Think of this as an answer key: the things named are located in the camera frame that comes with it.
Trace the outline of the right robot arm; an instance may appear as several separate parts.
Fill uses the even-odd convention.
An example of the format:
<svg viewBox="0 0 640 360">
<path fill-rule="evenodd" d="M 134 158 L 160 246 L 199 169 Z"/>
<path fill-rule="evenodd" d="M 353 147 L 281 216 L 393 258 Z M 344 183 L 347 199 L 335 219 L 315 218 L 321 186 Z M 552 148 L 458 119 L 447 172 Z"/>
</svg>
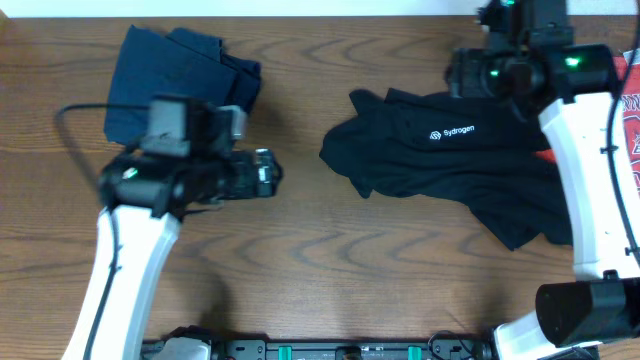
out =
<svg viewBox="0 0 640 360">
<path fill-rule="evenodd" d="M 563 1 L 492 0 L 482 49 L 455 51 L 457 98 L 508 101 L 536 120 L 556 159 L 573 234 L 571 282 L 541 286 L 534 310 L 498 326 L 494 359 L 593 359 L 639 334 L 639 196 L 622 118 L 627 77 L 604 44 L 578 45 Z"/>
</svg>

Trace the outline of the black t-shirt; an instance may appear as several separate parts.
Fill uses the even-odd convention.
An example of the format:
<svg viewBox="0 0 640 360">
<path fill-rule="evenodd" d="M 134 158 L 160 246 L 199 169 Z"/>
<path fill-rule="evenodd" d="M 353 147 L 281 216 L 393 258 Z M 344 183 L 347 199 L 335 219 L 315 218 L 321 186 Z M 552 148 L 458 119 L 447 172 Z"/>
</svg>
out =
<svg viewBox="0 0 640 360">
<path fill-rule="evenodd" d="M 359 195 L 416 195 L 465 205 L 505 247 L 543 234 L 571 245 L 558 167 L 537 122 L 491 100 L 391 88 L 349 95 L 356 114 L 325 135 L 320 158 Z"/>
</svg>

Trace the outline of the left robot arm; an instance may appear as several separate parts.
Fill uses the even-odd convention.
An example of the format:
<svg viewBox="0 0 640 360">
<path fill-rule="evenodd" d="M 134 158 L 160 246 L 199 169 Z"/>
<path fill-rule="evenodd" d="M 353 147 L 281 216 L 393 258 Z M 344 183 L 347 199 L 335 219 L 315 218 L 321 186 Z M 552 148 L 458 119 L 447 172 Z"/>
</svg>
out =
<svg viewBox="0 0 640 360">
<path fill-rule="evenodd" d="M 100 177 L 95 262 L 64 358 L 139 358 L 188 206 L 273 197 L 283 176 L 269 149 L 212 158 L 117 156 Z"/>
</svg>

